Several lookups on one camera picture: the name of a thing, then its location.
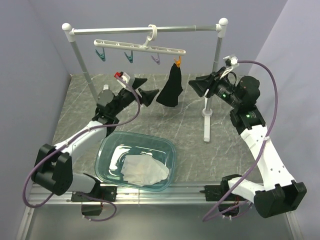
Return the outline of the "white plastic clip hanger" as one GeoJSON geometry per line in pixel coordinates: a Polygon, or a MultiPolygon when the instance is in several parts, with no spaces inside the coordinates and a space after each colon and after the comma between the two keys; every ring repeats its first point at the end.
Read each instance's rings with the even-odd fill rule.
{"type": "Polygon", "coordinates": [[[150,43],[152,41],[155,41],[158,36],[158,28],[154,24],[149,24],[148,26],[151,27],[152,31],[146,37],[144,44],[102,40],[102,39],[95,39],[93,44],[96,47],[108,48],[108,49],[130,50],[130,51],[137,51],[137,52],[147,52],[147,53],[177,55],[177,56],[184,56],[186,54],[186,51],[183,49],[150,45],[150,43]]]}

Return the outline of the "orange clothespin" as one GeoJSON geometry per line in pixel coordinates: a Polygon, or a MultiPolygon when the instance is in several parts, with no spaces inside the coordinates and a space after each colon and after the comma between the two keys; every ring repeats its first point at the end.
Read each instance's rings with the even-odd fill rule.
{"type": "Polygon", "coordinates": [[[182,62],[182,57],[179,56],[178,58],[174,58],[174,63],[176,65],[177,68],[180,68],[181,67],[181,62],[182,62]]]}

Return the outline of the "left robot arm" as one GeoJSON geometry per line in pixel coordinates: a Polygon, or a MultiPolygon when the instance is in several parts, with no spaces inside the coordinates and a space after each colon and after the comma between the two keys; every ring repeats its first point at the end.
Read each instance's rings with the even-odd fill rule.
{"type": "Polygon", "coordinates": [[[80,158],[86,150],[109,136],[118,126],[132,122],[137,115],[120,122],[117,115],[131,103],[136,102],[140,108],[148,107],[159,89],[143,90],[145,78],[117,77],[123,85],[118,93],[107,87],[97,96],[95,115],[78,133],[56,145],[44,144],[40,147],[29,180],[50,191],[52,195],[61,196],[66,192],[84,195],[89,201],[100,199],[103,194],[101,182],[86,173],[75,173],[73,161],[80,158]]]}

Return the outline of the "purple clothespin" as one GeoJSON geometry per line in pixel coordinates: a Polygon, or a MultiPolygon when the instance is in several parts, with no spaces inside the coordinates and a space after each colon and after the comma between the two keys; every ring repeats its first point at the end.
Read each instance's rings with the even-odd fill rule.
{"type": "Polygon", "coordinates": [[[157,54],[157,57],[154,57],[153,55],[151,56],[152,60],[157,64],[160,65],[161,64],[161,60],[160,60],[160,55],[157,54]]]}

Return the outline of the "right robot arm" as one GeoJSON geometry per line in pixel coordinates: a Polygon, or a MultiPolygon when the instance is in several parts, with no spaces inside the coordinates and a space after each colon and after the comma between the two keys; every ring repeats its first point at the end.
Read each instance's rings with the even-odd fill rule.
{"type": "Polygon", "coordinates": [[[252,76],[231,83],[227,75],[212,72],[188,83],[199,97],[217,96],[232,107],[230,120],[246,143],[254,165],[258,167],[263,184],[248,181],[244,175],[225,176],[220,182],[221,200],[239,196],[254,204],[263,218],[297,209],[307,193],[303,182],[296,182],[282,162],[269,136],[270,127],[256,106],[260,82],[252,76]]]}

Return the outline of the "black underwear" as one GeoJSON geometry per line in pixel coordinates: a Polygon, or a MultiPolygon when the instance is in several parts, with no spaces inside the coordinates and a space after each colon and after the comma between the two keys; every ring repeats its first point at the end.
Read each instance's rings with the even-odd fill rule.
{"type": "Polygon", "coordinates": [[[159,93],[156,101],[166,107],[174,108],[183,92],[181,69],[174,63],[170,69],[168,80],[159,93]]]}

